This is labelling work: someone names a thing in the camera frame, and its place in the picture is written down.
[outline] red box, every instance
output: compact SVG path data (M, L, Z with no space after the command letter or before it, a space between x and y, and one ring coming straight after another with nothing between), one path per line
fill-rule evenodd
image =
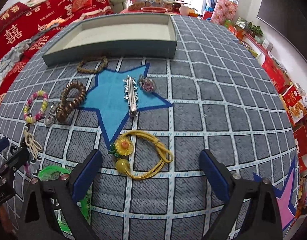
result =
M293 132L300 166L301 176L307 175L307 124Z

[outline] pink star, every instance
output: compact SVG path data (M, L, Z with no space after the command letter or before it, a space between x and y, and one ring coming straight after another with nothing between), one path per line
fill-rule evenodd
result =
M291 195L292 195L292 181L294 177L294 172L295 171L293 169L290 173L290 176L288 178L285 189L281 195L281 198L277 197L282 228L285 228L290 223L290 221L294 218L294 215L290 211L289 206L288 206L290 199L291 199Z

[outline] blue gripper pad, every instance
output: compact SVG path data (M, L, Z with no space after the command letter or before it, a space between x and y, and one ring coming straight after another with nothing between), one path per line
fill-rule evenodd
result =
M204 150L199 155L199 166L205 173L216 197L225 203L228 202L230 200L228 183Z
M74 182L72 194L74 203L77 203L85 197L101 165L102 155L100 151L97 151Z
M0 152L9 146L9 140L7 137L0 139Z

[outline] table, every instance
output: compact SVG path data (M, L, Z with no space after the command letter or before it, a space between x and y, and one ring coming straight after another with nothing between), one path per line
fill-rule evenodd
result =
M129 10L128 8L123 9L120 13L136 13L136 12L143 12L142 10Z
M201 239L223 206L199 169L198 155L204 148L230 171L245 179L253 179L253 172L268 177L279 189L296 154L287 115L257 60L223 26L193 17L172 18L178 40L174 59L121 57L110 58L108 64L111 70L126 71L150 62L148 76L156 82L158 93L173 104L140 112L123 128L154 133L174 153L175 161L154 178L136 181L117 173L94 112L76 110L65 123L46 127L40 121L31 128L43 147L38 168L62 165L72 169L92 149L102 152L103 164L93 182L91 218L101 239ZM47 68L42 59L75 26L69 25L46 43L7 92L0 107L0 138L7 136L11 145L21 140L22 109L33 91L43 89L50 101L59 101L72 80L84 83L88 90L94 86L94 75L77 73L76 62ZM96 66L97 62L85 65ZM32 112L39 107L39 102L34 103ZM158 157L146 141L132 140L136 144L131 167L141 174ZM7 150L0 154L0 167L2 159L10 156ZM297 176L296 172L293 204ZM16 228L29 181L23 169L15 174L17 195L8 201L7 210ZM249 201L244 203L231 236L239 231L248 205Z

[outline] pink and yellow bracelet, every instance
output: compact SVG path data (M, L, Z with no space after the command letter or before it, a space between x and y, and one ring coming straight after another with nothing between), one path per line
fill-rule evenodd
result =
M34 117L31 117L28 114L28 110L30 109L30 105L37 97L43 97L43 103L41 105L41 108L37 114L35 114ZM33 93L30 98L27 99L27 102L24 106L24 119L27 123L35 123L42 119L44 117L45 111L47 110L48 106L48 94L43 91L39 90L38 92Z

